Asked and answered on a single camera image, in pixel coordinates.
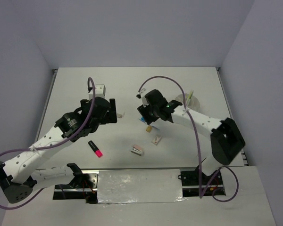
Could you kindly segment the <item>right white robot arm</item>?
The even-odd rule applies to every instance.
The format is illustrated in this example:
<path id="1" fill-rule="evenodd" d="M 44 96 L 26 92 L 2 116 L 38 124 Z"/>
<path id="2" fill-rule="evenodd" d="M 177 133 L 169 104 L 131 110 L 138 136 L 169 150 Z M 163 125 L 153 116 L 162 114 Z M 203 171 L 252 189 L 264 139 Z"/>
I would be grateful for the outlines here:
<path id="1" fill-rule="evenodd" d="M 137 110 L 148 125 L 161 119 L 190 128 L 211 142 L 211 153 L 201 161 L 198 166 L 200 170 L 196 172 L 196 180 L 200 184 L 208 183 L 212 179 L 212 174 L 220 167 L 230 165 L 245 146 L 236 122 L 231 118 L 211 118 L 185 108 L 183 102 L 168 102 L 157 89 L 143 89 L 138 92 L 137 98 L 142 101 Z"/>

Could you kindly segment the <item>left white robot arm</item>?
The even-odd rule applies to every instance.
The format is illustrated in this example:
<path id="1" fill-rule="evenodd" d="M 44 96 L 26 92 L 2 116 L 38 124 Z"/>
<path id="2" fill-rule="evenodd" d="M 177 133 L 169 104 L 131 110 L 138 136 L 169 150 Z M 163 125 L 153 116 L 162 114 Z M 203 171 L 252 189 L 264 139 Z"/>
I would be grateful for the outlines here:
<path id="1" fill-rule="evenodd" d="M 25 200 L 32 192 L 53 185 L 77 188 L 92 186 L 92 179 L 75 163 L 41 169 L 46 161 L 100 125 L 116 123 L 116 101 L 95 97 L 81 100 L 81 106 L 64 114 L 55 125 L 27 150 L 8 161 L 0 161 L 0 187 L 11 204 Z"/>

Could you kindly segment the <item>silver green pen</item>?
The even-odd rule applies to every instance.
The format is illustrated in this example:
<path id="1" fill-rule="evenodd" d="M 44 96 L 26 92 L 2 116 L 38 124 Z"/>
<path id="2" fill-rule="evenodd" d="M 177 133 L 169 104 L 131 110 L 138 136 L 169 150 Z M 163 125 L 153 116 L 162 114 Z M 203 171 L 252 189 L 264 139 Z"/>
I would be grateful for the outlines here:
<path id="1" fill-rule="evenodd" d="M 188 95 L 189 95 L 189 93 L 185 94 L 185 104 L 186 104 L 186 106 L 188 106 L 190 101 L 191 101 L 191 100 L 188 100 Z"/>

